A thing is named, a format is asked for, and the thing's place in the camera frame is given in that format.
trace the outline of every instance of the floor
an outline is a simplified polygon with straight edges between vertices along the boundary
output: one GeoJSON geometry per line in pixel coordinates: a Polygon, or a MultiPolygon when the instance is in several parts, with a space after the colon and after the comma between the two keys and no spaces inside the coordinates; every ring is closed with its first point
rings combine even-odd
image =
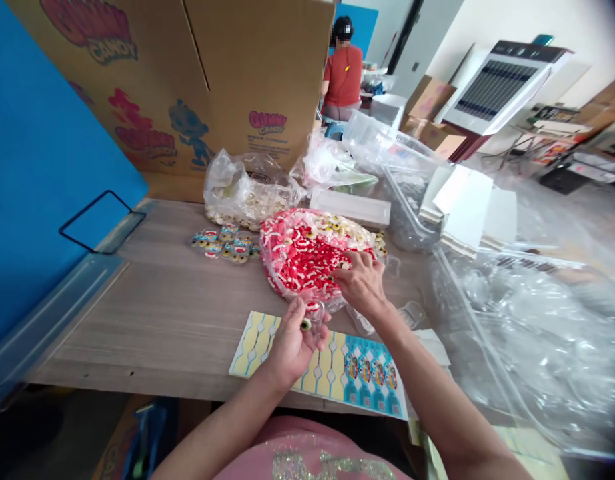
{"type": "MultiPolygon", "coordinates": [[[[11,462],[13,468],[0,478],[90,480],[128,397],[124,393],[52,389],[52,393],[42,392],[23,400],[24,405],[42,403],[44,411],[53,411],[56,407],[62,413],[63,421],[50,443],[11,462]]],[[[47,418],[42,416],[28,420],[26,427],[32,435],[46,427],[47,418]]]]}

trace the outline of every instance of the hand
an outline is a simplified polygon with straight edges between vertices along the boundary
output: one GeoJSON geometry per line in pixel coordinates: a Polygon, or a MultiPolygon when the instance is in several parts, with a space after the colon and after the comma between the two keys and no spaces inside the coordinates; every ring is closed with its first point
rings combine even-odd
{"type": "MultiPolygon", "coordinates": [[[[306,337],[313,334],[301,330],[301,322],[304,317],[305,302],[296,297],[289,304],[287,313],[281,320],[281,326],[274,335],[269,357],[262,365],[262,367],[269,369],[277,386],[286,391],[291,389],[292,385],[305,373],[312,355],[316,349],[323,350],[328,338],[328,328],[324,323],[321,326],[321,338],[316,345],[309,341],[311,339],[306,337]]],[[[326,312],[324,322],[329,320],[330,314],[326,312]]]]}
{"type": "Polygon", "coordinates": [[[383,263],[372,260],[366,252],[346,251],[350,259],[350,270],[338,269],[330,272],[348,303],[366,319],[380,317],[388,300],[383,292],[383,263]]]}

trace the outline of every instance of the air cooler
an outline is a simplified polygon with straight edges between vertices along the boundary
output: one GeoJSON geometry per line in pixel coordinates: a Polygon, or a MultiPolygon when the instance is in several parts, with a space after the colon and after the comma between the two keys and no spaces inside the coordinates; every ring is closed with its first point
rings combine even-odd
{"type": "Polygon", "coordinates": [[[567,49],[500,40],[446,105],[442,123],[466,140],[450,157],[469,158],[535,96],[572,56],[567,49]]]}

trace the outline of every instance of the black wire handle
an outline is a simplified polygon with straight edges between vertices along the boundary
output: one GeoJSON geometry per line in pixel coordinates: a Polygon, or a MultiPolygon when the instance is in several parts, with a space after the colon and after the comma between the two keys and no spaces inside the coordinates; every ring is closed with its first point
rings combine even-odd
{"type": "Polygon", "coordinates": [[[63,226],[61,226],[61,228],[59,228],[59,234],[64,236],[66,239],[76,243],[77,245],[80,245],[81,247],[83,247],[85,250],[87,250],[90,253],[98,253],[100,255],[113,255],[115,254],[118,249],[121,247],[121,245],[123,245],[123,243],[125,242],[125,240],[127,240],[127,238],[132,234],[132,232],[134,232],[134,230],[136,229],[136,227],[139,226],[139,224],[145,219],[145,216],[147,214],[145,212],[137,212],[132,210],[132,208],[126,204],[123,200],[121,200],[121,197],[119,197],[116,193],[114,193],[112,190],[105,190],[102,194],[100,194],[98,197],[96,197],[94,200],[92,200],[90,203],[88,203],[82,210],[80,210],[80,212],[78,212],[76,215],[74,215],[72,218],[70,218],[70,220],[68,220],[67,222],[65,222],[63,224],[63,226]],[[94,206],[94,204],[96,204],[96,202],[98,202],[99,200],[101,200],[104,196],[106,196],[108,193],[114,195],[114,197],[121,202],[121,204],[127,209],[129,214],[132,215],[139,215],[141,217],[141,219],[132,227],[132,230],[130,230],[127,235],[123,238],[123,241],[119,242],[119,244],[117,245],[117,247],[110,252],[101,252],[101,251],[96,251],[94,250],[92,247],[88,247],[86,244],[76,240],[76,238],[71,237],[70,235],[65,233],[65,229],[68,228],[72,223],[74,223],[74,221],[76,221],[80,216],[82,216],[82,214],[84,214],[86,211],[88,211],[90,208],[92,208],[92,206],[94,206]]]}

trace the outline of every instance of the wooden tabletop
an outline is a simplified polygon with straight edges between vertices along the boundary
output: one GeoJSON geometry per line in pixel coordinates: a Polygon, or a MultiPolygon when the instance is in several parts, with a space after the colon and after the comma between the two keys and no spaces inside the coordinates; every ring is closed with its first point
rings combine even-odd
{"type": "MultiPolygon", "coordinates": [[[[211,225],[203,205],[150,199],[145,206],[145,221],[119,250],[127,267],[28,380],[228,400],[242,382],[227,372],[249,312],[282,316],[287,302],[271,290],[260,260],[233,265],[189,246],[196,231],[211,225]]],[[[400,253],[389,243],[388,251],[402,265],[400,278],[386,275],[386,295],[397,307],[421,303],[423,257],[400,253]]],[[[330,329],[358,335],[345,309],[333,315],[330,329]]],[[[296,392],[282,405],[363,413],[296,392]]]]}

